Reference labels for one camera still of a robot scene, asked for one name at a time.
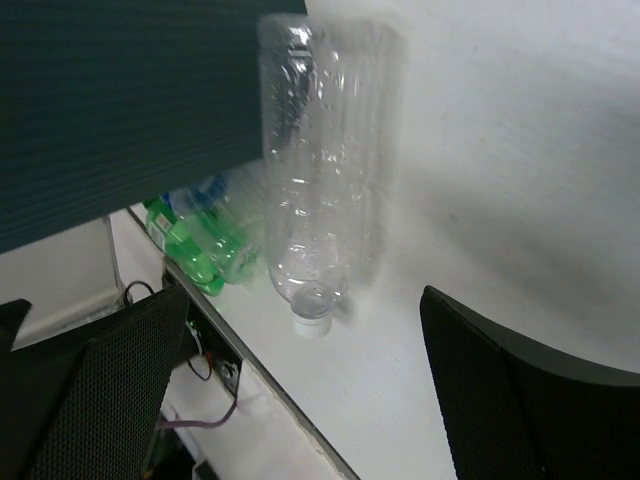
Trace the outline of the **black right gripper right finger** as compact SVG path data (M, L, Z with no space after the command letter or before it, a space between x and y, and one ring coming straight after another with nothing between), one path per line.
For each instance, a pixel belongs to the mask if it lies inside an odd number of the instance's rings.
M457 478L638 478L637 373L551 348L432 286L420 318Z

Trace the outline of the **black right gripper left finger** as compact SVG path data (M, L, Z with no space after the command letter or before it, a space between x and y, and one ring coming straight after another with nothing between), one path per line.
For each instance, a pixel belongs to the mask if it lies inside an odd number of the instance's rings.
M188 305L171 287L30 346L2 348L2 478L140 478Z

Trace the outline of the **green plastic soda bottle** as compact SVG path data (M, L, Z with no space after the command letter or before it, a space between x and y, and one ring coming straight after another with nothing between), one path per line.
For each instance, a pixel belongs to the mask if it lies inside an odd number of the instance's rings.
M208 296L253 277L260 249L247 228L218 206L176 213L163 196L143 202L153 243Z

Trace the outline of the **clear unlabelled plastic bottle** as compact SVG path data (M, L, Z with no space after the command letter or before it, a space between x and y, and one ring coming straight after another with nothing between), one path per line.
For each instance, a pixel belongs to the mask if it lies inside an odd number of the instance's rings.
M400 34L378 19L270 14L258 24L265 255L296 333L325 336L362 270L367 197L388 170Z

